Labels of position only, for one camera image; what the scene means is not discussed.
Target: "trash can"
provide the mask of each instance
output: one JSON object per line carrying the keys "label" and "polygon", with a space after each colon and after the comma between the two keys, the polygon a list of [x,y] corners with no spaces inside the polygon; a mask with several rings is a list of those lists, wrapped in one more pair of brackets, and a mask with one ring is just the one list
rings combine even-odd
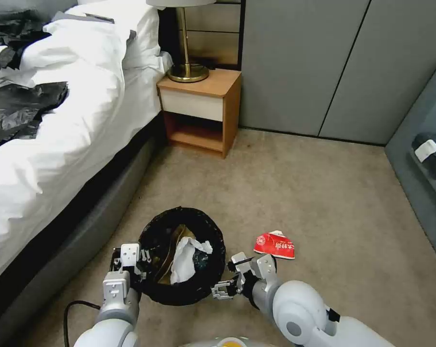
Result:
{"label": "trash can", "polygon": [[[188,280],[170,284],[169,273],[176,245],[184,236],[200,243],[209,241],[213,251],[194,253],[195,274]],[[211,293],[211,287],[221,280],[225,268],[226,248],[223,234],[203,211],[176,207],[154,217],[139,237],[143,250],[148,250],[151,262],[144,266],[146,279],[141,290],[152,300],[171,306],[194,304]]]}

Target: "gray wardrobe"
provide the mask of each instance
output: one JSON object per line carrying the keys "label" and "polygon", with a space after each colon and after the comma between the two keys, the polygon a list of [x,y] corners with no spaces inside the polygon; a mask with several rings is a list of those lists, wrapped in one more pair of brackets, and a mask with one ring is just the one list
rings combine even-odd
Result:
{"label": "gray wardrobe", "polygon": [[386,144],[436,69],[436,0],[246,2],[240,125]]}

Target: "lamp shade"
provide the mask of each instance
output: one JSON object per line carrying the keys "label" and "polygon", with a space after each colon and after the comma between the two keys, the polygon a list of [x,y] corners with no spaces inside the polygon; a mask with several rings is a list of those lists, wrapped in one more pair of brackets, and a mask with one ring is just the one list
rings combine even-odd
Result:
{"label": "lamp shade", "polygon": [[150,6],[161,7],[192,7],[215,3],[216,0],[147,0]]}

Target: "black trash bag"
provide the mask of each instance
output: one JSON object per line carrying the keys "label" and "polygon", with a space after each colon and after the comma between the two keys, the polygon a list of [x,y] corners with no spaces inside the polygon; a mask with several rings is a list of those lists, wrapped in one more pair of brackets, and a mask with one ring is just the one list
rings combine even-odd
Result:
{"label": "black trash bag", "polygon": [[20,67],[25,48],[51,35],[43,31],[45,24],[33,10],[0,17],[0,46],[7,46],[0,52],[0,70]]}
{"label": "black trash bag", "polygon": [[[173,285],[159,283],[160,268],[174,257],[178,240],[174,233],[182,224],[200,243],[208,240],[213,252],[194,253],[196,272],[187,281]],[[139,243],[143,250],[149,250],[152,258],[150,264],[142,263],[142,268],[147,275],[141,282],[141,291],[160,304],[170,306],[194,304],[210,295],[211,287],[221,280],[226,257],[223,234],[212,219],[200,210],[179,206],[157,215],[144,228]]]}
{"label": "black trash bag", "polygon": [[61,105],[67,91],[66,82],[0,87],[0,145],[16,138],[35,138],[43,113]]}

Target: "wall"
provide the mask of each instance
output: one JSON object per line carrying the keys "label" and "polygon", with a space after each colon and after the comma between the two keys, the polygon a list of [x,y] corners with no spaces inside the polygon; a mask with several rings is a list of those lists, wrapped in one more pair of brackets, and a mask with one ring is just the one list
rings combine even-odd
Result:
{"label": "wall", "polygon": [[[245,1],[217,1],[215,4],[185,9],[189,57],[206,66],[240,69],[239,37],[241,11]],[[183,48],[179,10],[178,28]]]}
{"label": "wall", "polygon": [[320,132],[386,144],[436,69],[436,0],[372,0]]}
{"label": "wall", "polygon": [[317,135],[367,4],[248,1],[240,125]]}

